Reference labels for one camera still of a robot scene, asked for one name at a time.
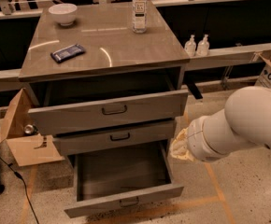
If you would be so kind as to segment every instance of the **white bottle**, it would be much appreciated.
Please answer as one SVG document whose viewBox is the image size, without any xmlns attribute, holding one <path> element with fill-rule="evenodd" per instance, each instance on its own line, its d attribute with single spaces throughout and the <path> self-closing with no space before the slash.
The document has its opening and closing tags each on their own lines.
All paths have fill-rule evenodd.
<svg viewBox="0 0 271 224">
<path fill-rule="evenodd" d="M 138 34 L 147 30 L 147 0 L 133 0 L 133 31 Z"/>
<path fill-rule="evenodd" d="M 194 42 L 194 35 L 191 35 L 190 40 L 185 43 L 184 50 L 188 53 L 190 57 L 194 56 L 197 44 Z"/>
<path fill-rule="evenodd" d="M 209 42 L 208 40 L 208 35 L 204 35 L 203 40 L 201 40 L 198 44 L 198 49 L 196 54 L 198 56 L 207 56 L 208 55 L 208 51 L 209 51 Z"/>
</svg>

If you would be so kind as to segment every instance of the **bowl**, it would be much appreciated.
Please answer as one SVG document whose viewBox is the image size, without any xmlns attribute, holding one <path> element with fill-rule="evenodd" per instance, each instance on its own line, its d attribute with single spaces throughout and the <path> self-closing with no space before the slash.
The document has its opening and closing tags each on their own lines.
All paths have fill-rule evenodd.
<svg viewBox="0 0 271 224">
<path fill-rule="evenodd" d="M 74 4 L 57 4 L 49 8 L 53 20 L 62 26 L 70 26 L 77 17 L 78 7 Z"/>
</svg>

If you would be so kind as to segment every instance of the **floor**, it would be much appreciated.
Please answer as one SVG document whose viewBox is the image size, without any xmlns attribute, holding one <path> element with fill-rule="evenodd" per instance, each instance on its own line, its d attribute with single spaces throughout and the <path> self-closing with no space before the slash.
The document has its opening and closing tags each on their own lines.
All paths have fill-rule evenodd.
<svg viewBox="0 0 271 224">
<path fill-rule="evenodd" d="M 201 88 L 202 100 L 190 95 L 176 134 L 191 120 L 221 110 L 233 91 Z M 41 224 L 271 223 L 271 151 L 261 147 L 212 163 L 169 158 L 176 182 L 184 185 L 180 197 L 73 219 L 64 212 L 74 201 L 73 172 L 66 161 L 19 167 L 6 144 L 0 146 L 0 156 L 22 175 Z M 22 181 L 2 162 L 0 165 L 6 187 L 0 194 L 0 224 L 36 223 Z"/>
</svg>

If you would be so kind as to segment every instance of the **power cord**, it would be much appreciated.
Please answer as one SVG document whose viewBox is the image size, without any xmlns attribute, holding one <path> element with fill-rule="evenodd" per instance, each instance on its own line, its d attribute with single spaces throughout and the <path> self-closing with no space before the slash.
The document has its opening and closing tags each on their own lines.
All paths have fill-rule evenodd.
<svg viewBox="0 0 271 224">
<path fill-rule="evenodd" d="M 34 214 L 34 217 L 35 217 L 35 219 L 36 219 L 36 223 L 37 224 L 39 224 L 39 221 L 38 221 L 38 218 L 36 217 L 36 213 L 35 213 L 35 211 L 34 211 L 34 208 L 33 208 L 33 206 L 32 206 L 32 204 L 31 204 L 31 201 L 30 201 L 30 199 L 29 199 L 29 196 L 28 196 L 28 194 L 27 194 L 27 187 L 26 187 L 26 183 L 25 183 L 25 181 L 24 181 L 24 179 L 23 179 L 23 177 L 21 176 L 21 174 L 20 173 L 18 173 L 17 171 L 15 171 L 11 166 L 13 165 L 13 163 L 10 163 L 10 164 L 7 164 L 1 157 L 0 157 L 0 160 L 14 173 L 14 175 L 17 177 L 17 178 L 19 178 L 22 182 L 23 182 L 23 185 L 24 185 L 24 189 L 25 189 L 25 195 L 26 195 L 26 199 L 27 199 L 27 201 L 29 202 L 29 204 L 30 204 L 30 207 L 31 207 L 31 210 L 32 210 L 32 212 L 33 212 L 33 214 Z"/>
</svg>

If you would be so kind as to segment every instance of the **gray countertop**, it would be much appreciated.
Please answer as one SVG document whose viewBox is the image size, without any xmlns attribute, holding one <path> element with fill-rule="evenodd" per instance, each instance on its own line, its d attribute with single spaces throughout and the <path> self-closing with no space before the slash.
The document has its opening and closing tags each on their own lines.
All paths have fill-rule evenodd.
<svg viewBox="0 0 271 224">
<path fill-rule="evenodd" d="M 69 27 L 54 22 L 44 9 L 19 79 L 38 82 L 186 64 L 188 55 L 151 2 L 147 21 L 145 34 L 132 31 L 131 3 L 80 6 Z M 85 54 L 61 64 L 50 57 L 51 52 L 77 43 Z"/>
</svg>

